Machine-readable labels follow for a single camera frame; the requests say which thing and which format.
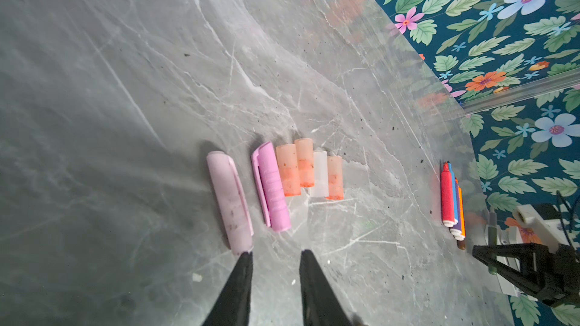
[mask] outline blue flower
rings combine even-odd
[[[491,184],[489,181],[486,181],[485,183],[483,183],[483,181],[480,181],[480,183],[482,183],[482,191],[485,192],[486,190],[491,190],[491,187],[489,187],[489,185]]]
[[[494,151],[494,153],[491,156],[496,156],[499,160],[500,158],[505,157],[505,153],[506,153],[505,150],[501,150],[501,151],[496,150],[496,151]]]
[[[528,66],[528,65],[533,65],[533,64],[535,64],[537,61],[541,60],[542,58],[543,58],[543,57],[536,57],[536,56],[533,56],[532,58],[528,59],[527,61],[524,61],[524,64],[525,64],[525,65],[527,65],[527,66]]]
[[[463,48],[465,48],[465,42],[462,42],[459,46],[456,44],[453,46],[453,49],[451,50],[452,52],[459,52],[460,50],[462,50]]]
[[[528,133],[536,131],[535,128],[530,128],[530,124],[525,123],[524,126],[516,126],[519,131],[516,131],[516,135],[521,134],[522,137],[528,137]]]
[[[479,18],[477,21],[481,22],[483,19],[487,18],[488,21],[490,21],[493,17],[494,17],[494,13],[497,13],[498,11],[504,9],[504,6],[500,6],[496,8],[496,3],[491,4],[491,6],[489,7],[488,10],[482,10],[479,12],[479,15],[483,15],[482,18]]]
[[[540,109],[540,110],[545,111],[544,113],[542,113],[542,117],[547,116],[547,117],[549,117],[551,119],[554,118],[554,114],[555,113],[558,113],[558,112],[562,111],[560,109],[555,109],[554,108],[554,105],[548,106],[547,109]]]
[[[567,27],[569,25],[570,25],[570,22],[562,24],[561,26],[557,26],[554,29],[552,29],[552,32],[550,32],[548,35],[549,36],[559,36],[565,30],[570,30],[570,27]]]
[[[440,74],[439,79],[442,79],[442,78],[447,79],[447,77],[450,77],[450,76],[453,76],[453,73],[451,73],[451,71],[448,70],[447,72]]]
[[[526,74],[524,75],[524,78],[525,78],[525,79],[527,79],[527,80],[531,80],[531,79],[532,79],[532,77],[539,76],[538,72],[539,72],[539,70],[535,70],[535,71],[533,71],[532,73],[526,73]]]

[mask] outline pink flower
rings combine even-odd
[[[407,12],[407,16],[404,16],[402,14],[397,14],[395,16],[395,21],[398,22],[395,24],[395,26],[399,29],[399,32],[401,32],[401,34],[404,33],[407,30],[407,28],[409,28],[409,30],[417,29],[417,23],[415,22],[423,18],[425,14],[418,13],[417,15],[415,15],[416,11],[417,8],[412,7]]]
[[[445,86],[445,88],[447,89],[447,91],[449,91],[449,92],[453,91],[453,88],[449,84],[447,84],[447,82],[449,82],[449,80],[441,81],[441,83],[443,83],[443,85]],[[455,91],[455,92],[451,92],[451,95],[453,97],[459,97],[462,94],[464,94],[465,92],[467,92],[467,91]]]

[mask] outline floral wallpaper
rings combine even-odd
[[[580,0],[376,0],[460,103],[580,66]]]
[[[569,203],[580,195],[580,85],[472,114],[463,125],[477,160],[470,176],[480,178],[498,225],[517,226],[524,242],[541,243],[511,212],[520,204],[555,203],[557,190]],[[569,219],[567,208],[560,208]],[[580,219],[564,224],[580,247]],[[509,300],[516,325],[580,326],[580,308],[572,305],[550,308],[526,296]]]

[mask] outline orange marker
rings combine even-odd
[[[288,143],[277,146],[276,160],[278,161],[284,195],[300,195],[300,174],[298,172],[298,159],[296,158],[296,145]]]
[[[329,200],[343,200],[342,157],[328,157],[328,196]]]
[[[461,236],[465,239],[465,219],[463,219],[463,194],[459,188],[459,208],[461,210]]]
[[[314,144],[312,139],[298,139],[294,141],[296,145],[296,156],[298,157],[298,172],[300,173],[300,186],[314,186]]]

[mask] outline black cable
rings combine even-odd
[[[580,195],[576,197],[576,200],[574,201],[574,204],[572,205],[572,209],[569,211],[570,212],[570,233],[573,231],[572,229],[572,222],[574,221],[574,213],[576,213],[576,206],[578,205],[578,201],[580,201]]]
[[[564,197],[562,197],[562,194],[560,193],[559,190],[556,191],[556,200],[558,200],[558,198],[560,198],[563,202],[563,204],[566,204],[566,199],[564,199]],[[572,245],[572,241],[570,240],[570,237],[568,236],[568,232],[566,231],[566,227],[564,226],[564,217],[562,216],[562,210],[560,210],[560,204],[558,204],[556,207],[558,208],[558,213],[560,213],[560,225],[562,225],[562,231],[564,232],[564,235],[566,236],[566,240],[568,241],[568,244],[570,245],[570,248],[573,249],[576,253],[576,260],[580,261],[580,257],[578,255],[578,250]]]

